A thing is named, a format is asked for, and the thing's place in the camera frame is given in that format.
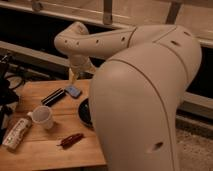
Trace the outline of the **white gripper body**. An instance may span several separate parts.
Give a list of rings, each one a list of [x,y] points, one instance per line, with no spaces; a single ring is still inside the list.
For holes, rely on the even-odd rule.
[[[69,57],[69,67],[74,74],[81,72],[95,73],[95,66],[90,58],[84,55],[72,55]]]

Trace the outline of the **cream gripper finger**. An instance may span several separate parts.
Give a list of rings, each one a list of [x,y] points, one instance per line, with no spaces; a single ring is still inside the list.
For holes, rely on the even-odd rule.
[[[80,76],[80,72],[77,70],[69,69],[69,82],[74,84]]]

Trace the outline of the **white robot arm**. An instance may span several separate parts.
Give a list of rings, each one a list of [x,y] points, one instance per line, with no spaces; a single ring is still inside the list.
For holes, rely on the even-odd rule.
[[[202,60],[179,25],[88,34],[76,22],[54,40],[61,53],[99,57],[89,86],[92,125],[109,171],[180,171],[175,116]]]

